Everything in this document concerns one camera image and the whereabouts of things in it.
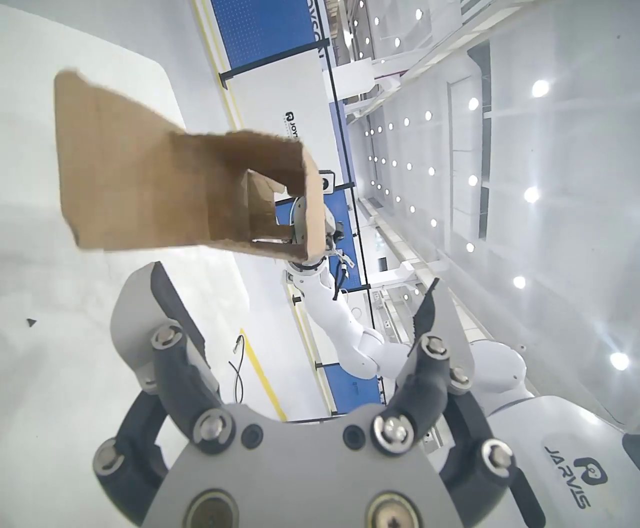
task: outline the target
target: pegboard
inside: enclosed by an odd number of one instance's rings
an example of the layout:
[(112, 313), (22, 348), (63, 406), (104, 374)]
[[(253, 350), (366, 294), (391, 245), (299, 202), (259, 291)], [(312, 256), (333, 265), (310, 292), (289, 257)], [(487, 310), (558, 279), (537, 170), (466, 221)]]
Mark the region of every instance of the pegboard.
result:
[(232, 68), (315, 42), (307, 0), (211, 0)]

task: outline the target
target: white robot body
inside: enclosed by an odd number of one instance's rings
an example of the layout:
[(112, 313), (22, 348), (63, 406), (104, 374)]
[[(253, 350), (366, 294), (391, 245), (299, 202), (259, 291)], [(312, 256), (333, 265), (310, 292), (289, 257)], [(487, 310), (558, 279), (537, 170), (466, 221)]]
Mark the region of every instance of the white robot body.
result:
[[(488, 422), (495, 436), (512, 448), (534, 498), (512, 486), (479, 528), (541, 525), (532, 520), (535, 502), (546, 528), (638, 525), (640, 504), (630, 500), (629, 491), (640, 486), (640, 470), (623, 448), (622, 431), (556, 396), (514, 404)], [(448, 451), (445, 446), (428, 456), (436, 469)]]
[(469, 348), (476, 365), (471, 393), (485, 416), (534, 397), (524, 385), (527, 366), (514, 349), (488, 339), (474, 341)]
[[(335, 281), (328, 259), (302, 268), (288, 263), (287, 271), (304, 295), (307, 313), (333, 342), (345, 371), (363, 379), (399, 376), (409, 347), (385, 343), (378, 332), (365, 329), (341, 293), (333, 300)], [(437, 317), (435, 323), (440, 324), (439, 331), (449, 323), (459, 324)], [(453, 346), (459, 348), (461, 343)], [(507, 345), (479, 340), (470, 344), (470, 350), (473, 365), (467, 370), (475, 369), (471, 393), (494, 435), (510, 446), (518, 464), (510, 492), (477, 526), (640, 526), (640, 502), (632, 498), (640, 488), (640, 462), (636, 465), (625, 450), (625, 434), (564, 399), (534, 397), (525, 387), (524, 360)], [(428, 455), (436, 470), (442, 469), (450, 448), (445, 445)], [(635, 449), (633, 456), (640, 460), (640, 447)]]

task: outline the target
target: torn cardboard flap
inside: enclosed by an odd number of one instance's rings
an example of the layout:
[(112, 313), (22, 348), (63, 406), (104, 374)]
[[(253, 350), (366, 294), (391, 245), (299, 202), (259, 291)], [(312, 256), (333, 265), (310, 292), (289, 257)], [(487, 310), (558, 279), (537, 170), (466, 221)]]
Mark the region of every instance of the torn cardboard flap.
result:
[[(82, 249), (205, 244), (305, 262), (324, 253), (322, 178), (298, 141), (190, 135), (149, 108), (60, 72), (54, 82), (63, 216)], [(307, 237), (277, 225), (274, 192), (304, 196)]]

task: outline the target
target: yellow floor line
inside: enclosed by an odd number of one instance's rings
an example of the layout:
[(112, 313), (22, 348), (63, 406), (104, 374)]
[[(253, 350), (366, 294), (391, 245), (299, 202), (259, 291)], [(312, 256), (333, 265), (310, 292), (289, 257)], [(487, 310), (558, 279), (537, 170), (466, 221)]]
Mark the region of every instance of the yellow floor line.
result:
[[(233, 102), (234, 107), (236, 108), (236, 115), (238, 120), (240, 121), (239, 123), (236, 123), (236, 120), (234, 119), (234, 113), (231, 110), (231, 107), (227, 101), (227, 98), (225, 97), (225, 88), (224, 86), (222, 86), (222, 81), (220, 80), (220, 72), (218, 71), (218, 66), (216, 64), (216, 59), (214, 57), (213, 54), (213, 50), (211, 49), (211, 46), (209, 45), (208, 39), (207, 39), (207, 32), (204, 28), (204, 21), (202, 20), (202, 16), (200, 15), (200, 10), (198, 9), (198, 6), (196, 5), (196, 0), (191, 0), (191, 3), (193, 4), (193, 9), (196, 13), (196, 17), (198, 19), (198, 24), (200, 25), (200, 31), (202, 32), (202, 36), (204, 38), (205, 44), (206, 44), (206, 48), (207, 48), (207, 52), (209, 52), (209, 59), (211, 60), (211, 66), (213, 67), (215, 73), (216, 73), (216, 80), (218, 82), (218, 86), (221, 90), (222, 93), (222, 100), (225, 103), (225, 106), (227, 107), (227, 114), (229, 116), (229, 122), (231, 123), (231, 125), (233, 126), (233, 128), (235, 128), (236, 130), (238, 130), (238, 128), (242, 128), (244, 125), (242, 123), (242, 116), (240, 114), (240, 110), (238, 108), (237, 102), (236, 102), (236, 98), (234, 97), (234, 94), (231, 90), (228, 90), (228, 93), (231, 97), (231, 100)], [(211, 32), (211, 38), (213, 39), (213, 44), (216, 47), (216, 50), (218, 52), (218, 55), (220, 56), (220, 58), (222, 58), (222, 53), (220, 53), (220, 47), (218, 45), (217, 39), (216, 39), (216, 32), (213, 30), (213, 23), (211, 22), (211, 17), (209, 16), (209, 12), (207, 11), (207, 8), (205, 7), (203, 0), (200, 0), (200, 6), (202, 7), (202, 11), (205, 13), (205, 17), (207, 18), (207, 25), (209, 26), (209, 31)], [(267, 393), (267, 396), (269, 397), (269, 400), (271, 401), (271, 404), (273, 405), (273, 408), (275, 409), (276, 413), (278, 414), (278, 417), (280, 418), (280, 420), (282, 420), (283, 422), (287, 421), (287, 415), (284, 413), (284, 411), (282, 410), (282, 407), (280, 406), (280, 402), (278, 401), (278, 398), (276, 397), (275, 392), (273, 392), (273, 389), (271, 388), (271, 384), (269, 383), (269, 380), (267, 379), (267, 376), (264, 375), (264, 371), (262, 370), (262, 366), (260, 364), (260, 362), (258, 361), (258, 358), (255, 355), (255, 352), (253, 351), (253, 348), (251, 347), (251, 344), (249, 343), (249, 338), (247, 337), (247, 334), (245, 333), (244, 330), (241, 330), (242, 335), (244, 335), (244, 352), (246, 353), (247, 357), (249, 358), (249, 361), (251, 362), (251, 364), (253, 365), (253, 370), (255, 370), (255, 373), (258, 376), (258, 379), (260, 380), (260, 383), (262, 384), (262, 387), (264, 388), (264, 391)]]
[[(216, 38), (216, 32), (213, 30), (213, 23), (211, 22), (211, 17), (209, 16), (209, 11), (207, 9), (204, 8), (203, 6), (203, 11), (205, 13), (205, 16), (207, 17), (207, 23), (209, 25), (209, 31), (211, 32), (211, 38), (213, 39), (213, 45), (216, 47), (216, 51), (218, 52), (218, 56), (220, 57), (220, 60), (222, 60), (222, 53), (220, 51), (220, 45), (218, 43), (218, 39)], [(224, 86), (222, 86), (222, 81), (220, 80), (220, 75), (218, 75), (218, 82), (220, 83), (220, 88), (222, 88), (223, 90), (225, 89)], [(234, 96), (234, 92), (231, 90), (231, 88), (227, 85), (227, 91), (229, 92), (229, 95), (231, 96), (231, 101), (234, 103), (234, 107), (236, 108), (236, 114), (238, 116), (238, 120), (240, 121), (240, 126), (236, 126), (236, 128), (244, 128), (244, 123), (242, 121), (242, 114), (240, 114), (240, 108), (238, 106), (238, 103), (236, 101), (236, 97)]]
[(253, 365), (253, 370), (255, 370), (255, 373), (258, 375), (258, 379), (260, 379), (260, 383), (264, 387), (264, 391), (267, 393), (269, 400), (271, 400), (271, 404), (273, 405), (273, 408), (276, 410), (278, 417), (283, 422), (286, 422), (287, 415), (282, 410), (282, 407), (280, 406), (280, 402), (278, 401), (278, 398), (276, 398), (276, 393), (273, 392), (273, 389), (271, 388), (271, 384), (269, 383), (267, 376), (264, 375), (262, 366), (260, 366), (260, 362), (258, 361), (258, 358), (255, 356), (255, 352), (253, 351), (253, 348), (249, 343), (249, 338), (247, 337), (244, 330), (240, 330), (240, 333), (244, 335), (244, 353), (246, 353), (247, 357), (249, 358), (249, 361)]
[[(225, 107), (227, 109), (227, 115), (229, 117), (229, 123), (231, 124), (231, 126), (235, 130), (238, 130), (238, 128), (242, 128), (242, 126), (243, 126), (242, 122), (240, 122), (240, 124), (238, 126), (238, 124), (236, 123), (236, 120), (234, 119), (234, 113), (232, 112), (231, 107), (229, 106), (229, 103), (227, 102), (227, 98), (225, 97), (225, 94), (224, 94), (225, 88), (224, 88), (224, 86), (222, 86), (222, 81), (220, 80), (220, 72), (218, 71), (218, 66), (216, 65), (216, 59), (213, 56), (213, 51), (211, 50), (211, 46), (209, 45), (209, 43), (207, 41), (207, 32), (204, 29), (204, 21), (202, 20), (202, 16), (200, 15), (200, 11), (198, 10), (198, 6), (196, 4), (196, 0), (191, 0), (191, 4), (193, 4), (193, 9), (195, 11), (196, 18), (198, 19), (198, 25), (200, 26), (200, 31), (202, 32), (202, 37), (204, 38), (205, 47), (207, 48), (207, 52), (209, 52), (209, 59), (211, 60), (211, 66), (213, 67), (213, 69), (214, 69), (214, 71), (216, 73), (215, 78), (216, 78), (216, 80), (218, 82), (218, 86), (219, 86), (219, 88), (221, 90), (222, 101), (224, 102)], [(215, 41), (216, 37), (215, 37), (215, 34), (213, 32), (211, 21), (208, 20), (209, 15), (207, 14), (206, 7), (203, 4), (201, 4), (201, 5), (202, 5), (202, 10), (205, 12), (205, 16), (207, 17), (207, 21), (209, 23), (209, 29), (211, 30), (211, 38), (214, 39), (214, 45), (217, 48), (218, 44)], [(234, 106), (236, 107), (236, 112), (238, 114), (238, 119), (241, 120), (240, 112), (238, 111), (236, 100), (235, 100), (235, 98), (234, 98), (232, 93), (230, 93), (230, 95), (231, 95), (231, 98), (232, 98), (232, 100), (234, 102)]]

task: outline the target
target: white robotic arm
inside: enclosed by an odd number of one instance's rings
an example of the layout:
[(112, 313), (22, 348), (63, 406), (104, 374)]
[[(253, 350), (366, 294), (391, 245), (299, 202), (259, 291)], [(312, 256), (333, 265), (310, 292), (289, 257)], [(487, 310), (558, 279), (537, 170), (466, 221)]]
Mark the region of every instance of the white robotic arm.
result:
[[(298, 198), (291, 209), (291, 223), (296, 241), (305, 236), (305, 199)], [(409, 347), (401, 343), (385, 342), (373, 328), (362, 326), (351, 313), (340, 283), (331, 274), (330, 255), (342, 261), (342, 271), (347, 264), (353, 267), (348, 257), (335, 249), (342, 233), (335, 219), (325, 207), (326, 255), (314, 262), (287, 263), (288, 279), (302, 292), (307, 314), (322, 328), (335, 347), (340, 366), (352, 376), (365, 380), (375, 376), (395, 379), (406, 362)]]

